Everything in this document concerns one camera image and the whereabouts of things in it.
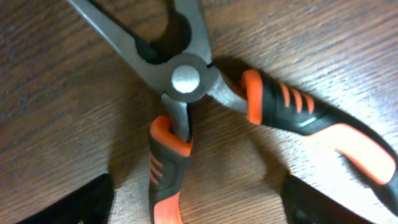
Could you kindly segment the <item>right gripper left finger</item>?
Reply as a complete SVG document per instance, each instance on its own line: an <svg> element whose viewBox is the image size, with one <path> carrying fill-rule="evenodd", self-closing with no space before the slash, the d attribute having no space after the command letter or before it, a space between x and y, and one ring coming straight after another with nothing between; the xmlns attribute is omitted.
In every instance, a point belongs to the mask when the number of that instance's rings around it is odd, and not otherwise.
<svg viewBox="0 0 398 224"><path fill-rule="evenodd" d="M113 205L110 174L101 174L20 224L107 224Z"/></svg>

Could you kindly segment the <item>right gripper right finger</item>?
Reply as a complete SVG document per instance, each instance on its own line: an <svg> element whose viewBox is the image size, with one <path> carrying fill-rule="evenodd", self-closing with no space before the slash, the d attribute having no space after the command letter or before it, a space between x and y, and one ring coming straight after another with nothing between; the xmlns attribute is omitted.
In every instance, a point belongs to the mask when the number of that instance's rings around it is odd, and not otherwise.
<svg viewBox="0 0 398 224"><path fill-rule="evenodd" d="M371 224L294 175L286 175L281 199L288 224Z"/></svg>

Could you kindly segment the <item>orange black long-nose pliers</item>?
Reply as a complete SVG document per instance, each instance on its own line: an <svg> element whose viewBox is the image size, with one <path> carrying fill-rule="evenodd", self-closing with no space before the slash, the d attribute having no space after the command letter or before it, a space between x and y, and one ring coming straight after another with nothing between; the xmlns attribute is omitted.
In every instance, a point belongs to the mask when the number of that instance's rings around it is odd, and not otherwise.
<svg viewBox="0 0 398 224"><path fill-rule="evenodd" d="M370 127L338 108L295 88L246 70L244 93L232 89L213 65L201 9L196 1L174 1L187 36L184 50L166 57L128 32L88 0L69 0L72 7L153 90L168 113L150 125L149 213L152 223L180 223L179 196L192 153L190 103L210 96L246 115L256 125L282 129L324 141L368 177L378 199L397 212L397 154Z"/></svg>

